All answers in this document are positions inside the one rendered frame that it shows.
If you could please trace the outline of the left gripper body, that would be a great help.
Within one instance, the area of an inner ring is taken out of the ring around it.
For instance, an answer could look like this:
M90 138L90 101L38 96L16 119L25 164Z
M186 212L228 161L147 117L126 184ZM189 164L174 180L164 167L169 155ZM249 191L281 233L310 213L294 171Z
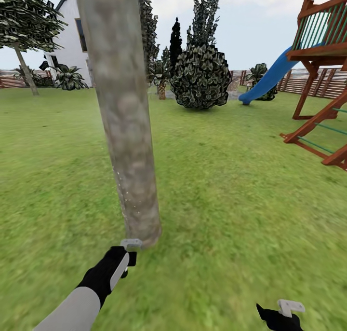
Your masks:
M128 252L129 253L129 264L128 266L136 265L136 252Z

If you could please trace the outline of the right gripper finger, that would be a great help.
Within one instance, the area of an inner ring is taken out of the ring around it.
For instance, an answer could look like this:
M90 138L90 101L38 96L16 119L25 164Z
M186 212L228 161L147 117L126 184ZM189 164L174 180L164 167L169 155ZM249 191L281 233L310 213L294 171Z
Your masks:
M267 320L266 309L263 309L258 303L256 304L256 307L259 312L260 318L266 321Z

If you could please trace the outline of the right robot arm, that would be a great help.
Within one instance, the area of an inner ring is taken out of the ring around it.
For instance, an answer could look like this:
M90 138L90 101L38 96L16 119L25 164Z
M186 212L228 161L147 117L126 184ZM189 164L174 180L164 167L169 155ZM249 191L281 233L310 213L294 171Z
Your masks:
M258 303L256 304L260 318L267 321L267 326L272 331L303 331L300 327L300 318L292 314L292 310L305 312L305 307L300 302L280 299L277 301L281 307L279 312L271 309L263 309Z

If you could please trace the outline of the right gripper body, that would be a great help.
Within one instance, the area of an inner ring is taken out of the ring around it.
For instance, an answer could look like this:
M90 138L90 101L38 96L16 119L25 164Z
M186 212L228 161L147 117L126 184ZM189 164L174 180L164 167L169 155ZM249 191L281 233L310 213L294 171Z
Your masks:
M266 309L267 326L272 331L287 331L290 326L298 326L300 329L300 318L292 314L292 317L285 317L276 310Z

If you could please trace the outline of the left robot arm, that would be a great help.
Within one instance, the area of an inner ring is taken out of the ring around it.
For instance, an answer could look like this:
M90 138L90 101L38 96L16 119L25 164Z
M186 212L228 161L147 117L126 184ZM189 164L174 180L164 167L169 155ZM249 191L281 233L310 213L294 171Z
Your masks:
M90 331L125 269L136 265L136 252L127 252L128 248L141 245L139 239L123 239L120 246L112 246L104 258L86 272L78 287L31 331Z

